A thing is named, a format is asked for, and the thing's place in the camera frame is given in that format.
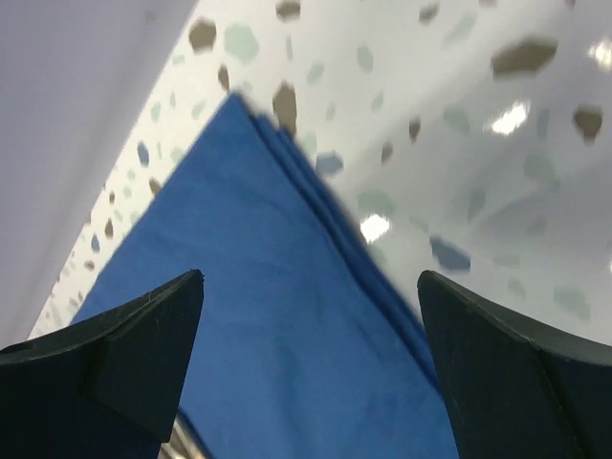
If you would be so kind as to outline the blue surgical drape cloth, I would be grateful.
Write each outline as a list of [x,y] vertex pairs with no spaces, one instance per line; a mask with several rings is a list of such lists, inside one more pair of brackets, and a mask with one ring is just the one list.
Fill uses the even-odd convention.
[[289,135],[230,95],[131,229],[85,319],[190,269],[181,410],[211,458],[454,458],[426,337]]

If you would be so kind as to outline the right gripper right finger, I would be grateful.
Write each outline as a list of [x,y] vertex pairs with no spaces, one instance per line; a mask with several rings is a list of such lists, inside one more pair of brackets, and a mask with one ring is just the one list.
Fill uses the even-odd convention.
[[433,271],[417,290],[460,457],[610,457],[610,346]]

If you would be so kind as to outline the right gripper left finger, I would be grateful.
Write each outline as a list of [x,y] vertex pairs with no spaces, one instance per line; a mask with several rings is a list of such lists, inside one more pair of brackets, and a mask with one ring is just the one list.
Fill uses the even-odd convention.
[[203,275],[191,270],[2,349],[2,457],[157,457],[171,436],[203,300]]

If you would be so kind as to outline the silver instrument tray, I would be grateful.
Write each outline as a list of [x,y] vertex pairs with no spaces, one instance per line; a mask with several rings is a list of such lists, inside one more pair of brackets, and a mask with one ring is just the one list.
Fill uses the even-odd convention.
[[160,447],[159,459],[207,459],[209,453],[200,441],[188,419],[178,413],[168,442]]

